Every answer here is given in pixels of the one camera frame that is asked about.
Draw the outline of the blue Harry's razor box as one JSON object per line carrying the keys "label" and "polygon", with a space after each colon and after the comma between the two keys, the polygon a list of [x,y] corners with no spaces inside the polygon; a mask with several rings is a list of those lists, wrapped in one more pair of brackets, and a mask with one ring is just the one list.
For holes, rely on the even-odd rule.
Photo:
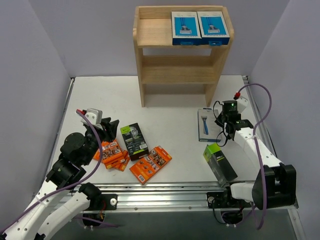
{"label": "blue Harry's razor box", "polygon": [[221,11],[198,11],[197,17],[202,45],[212,47],[228,45],[230,34]]}
{"label": "blue Harry's razor box", "polygon": [[195,11],[172,11],[172,45],[198,46],[201,44],[201,33],[198,15]]}

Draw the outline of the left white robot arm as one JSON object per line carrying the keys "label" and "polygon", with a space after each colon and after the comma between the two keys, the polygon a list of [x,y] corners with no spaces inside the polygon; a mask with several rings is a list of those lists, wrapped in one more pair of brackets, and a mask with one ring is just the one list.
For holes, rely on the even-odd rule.
{"label": "left white robot arm", "polygon": [[117,136],[118,120],[82,116],[84,134],[69,134],[60,148],[40,190],[27,209],[13,223],[1,230],[2,240],[49,240],[80,212],[103,206],[101,190],[86,180],[87,166],[103,142]]}

